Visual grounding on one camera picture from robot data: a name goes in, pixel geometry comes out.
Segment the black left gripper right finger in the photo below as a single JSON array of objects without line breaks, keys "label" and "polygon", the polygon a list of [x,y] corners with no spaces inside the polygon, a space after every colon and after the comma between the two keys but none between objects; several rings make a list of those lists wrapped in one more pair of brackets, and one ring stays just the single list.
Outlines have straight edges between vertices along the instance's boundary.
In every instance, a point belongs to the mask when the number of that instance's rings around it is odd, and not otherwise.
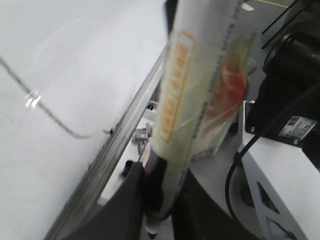
[{"label": "black left gripper right finger", "polygon": [[172,209],[175,240],[256,240],[207,194],[189,170]]}]

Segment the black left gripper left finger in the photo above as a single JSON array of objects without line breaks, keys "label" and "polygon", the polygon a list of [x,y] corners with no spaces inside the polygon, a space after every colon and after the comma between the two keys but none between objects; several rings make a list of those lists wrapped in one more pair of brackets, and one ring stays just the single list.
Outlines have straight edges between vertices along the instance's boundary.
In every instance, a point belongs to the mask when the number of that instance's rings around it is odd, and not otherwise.
[{"label": "black left gripper left finger", "polygon": [[134,162],[107,204],[67,240],[138,240],[143,221],[142,163]]}]

